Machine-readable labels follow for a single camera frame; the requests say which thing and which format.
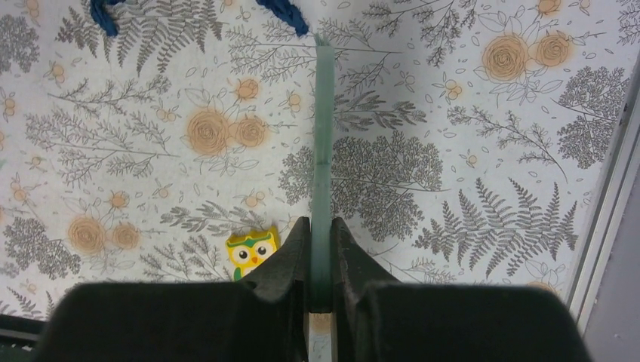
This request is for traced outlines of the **green hand brush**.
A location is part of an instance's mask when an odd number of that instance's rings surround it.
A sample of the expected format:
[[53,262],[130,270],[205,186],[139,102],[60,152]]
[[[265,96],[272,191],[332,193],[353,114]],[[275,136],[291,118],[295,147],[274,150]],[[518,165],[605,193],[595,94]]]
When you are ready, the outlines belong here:
[[331,162],[335,92],[335,48],[326,35],[314,34],[316,50],[314,107],[314,167],[311,197],[309,311],[327,314],[332,308]]

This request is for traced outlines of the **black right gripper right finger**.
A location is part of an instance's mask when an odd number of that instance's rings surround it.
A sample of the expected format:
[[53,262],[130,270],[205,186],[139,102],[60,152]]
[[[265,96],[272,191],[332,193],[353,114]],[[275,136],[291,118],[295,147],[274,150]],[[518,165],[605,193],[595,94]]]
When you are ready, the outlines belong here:
[[570,312],[539,287],[411,284],[331,224],[335,361],[589,361]]

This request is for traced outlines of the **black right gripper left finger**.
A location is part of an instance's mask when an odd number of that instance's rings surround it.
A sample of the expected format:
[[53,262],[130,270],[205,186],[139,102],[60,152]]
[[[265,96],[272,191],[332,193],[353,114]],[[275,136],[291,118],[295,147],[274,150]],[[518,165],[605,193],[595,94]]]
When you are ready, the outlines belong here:
[[310,222],[236,282],[107,283],[73,288],[36,361],[305,361]]

